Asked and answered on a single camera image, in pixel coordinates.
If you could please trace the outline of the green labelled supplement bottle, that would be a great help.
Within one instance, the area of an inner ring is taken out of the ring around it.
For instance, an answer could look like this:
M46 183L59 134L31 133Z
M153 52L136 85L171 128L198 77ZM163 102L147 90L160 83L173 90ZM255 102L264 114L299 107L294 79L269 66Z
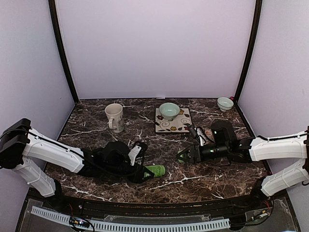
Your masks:
M146 168L150 172L154 173L154 178L164 176L165 173L166 173L165 166L163 166L163 165L146 166Z

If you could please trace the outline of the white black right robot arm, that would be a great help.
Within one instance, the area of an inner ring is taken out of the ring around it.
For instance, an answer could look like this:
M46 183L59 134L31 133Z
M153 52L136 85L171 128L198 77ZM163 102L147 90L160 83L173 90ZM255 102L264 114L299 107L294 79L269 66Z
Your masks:
M177 159L190 163L226 157L230 162L251 163L255 161L297 158L297 162L281 170L258 179L247 198L246 205L256 210L265 198L275 193L304 183L309 179L309 131L266 138L263 136L237 139L232 124L218 120L211 124L213 140L206 144L208 137L199 127L189 126L189 131L200 143L191 145L177 154Z

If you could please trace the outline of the green bottle screw cap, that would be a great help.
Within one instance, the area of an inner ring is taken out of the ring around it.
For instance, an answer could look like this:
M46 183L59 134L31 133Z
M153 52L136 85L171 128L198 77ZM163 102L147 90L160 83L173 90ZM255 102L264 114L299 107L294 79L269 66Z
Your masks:
M183 152L179 152L177 154L177 159L178 159L179 163L187 162L187 154L183 153Z

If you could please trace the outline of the clear pill bottle green label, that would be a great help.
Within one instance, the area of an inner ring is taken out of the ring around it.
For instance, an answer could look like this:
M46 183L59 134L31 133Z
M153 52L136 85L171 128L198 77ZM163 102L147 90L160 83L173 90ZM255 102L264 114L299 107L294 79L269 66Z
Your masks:
M206 134L207 136L213 136L212 130L209 130L209 129L205 130L205 134Z

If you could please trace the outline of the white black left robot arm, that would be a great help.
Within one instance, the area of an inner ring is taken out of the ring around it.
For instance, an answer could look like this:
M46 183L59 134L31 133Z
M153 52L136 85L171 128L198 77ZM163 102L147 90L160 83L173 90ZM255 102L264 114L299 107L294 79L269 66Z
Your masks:
M0 166L22 176L58 211L68 207L68 199L62 196L61 184L45 174L33 158L63 167L85 177L99 178L103 174L126 177L133 183L143 183L155 174L136 162L145 158L148 146L140 141L129 148L125 143L109 142L103 148L88 150L64 145L52 140L31 127L31 121L23 118L0 136Z

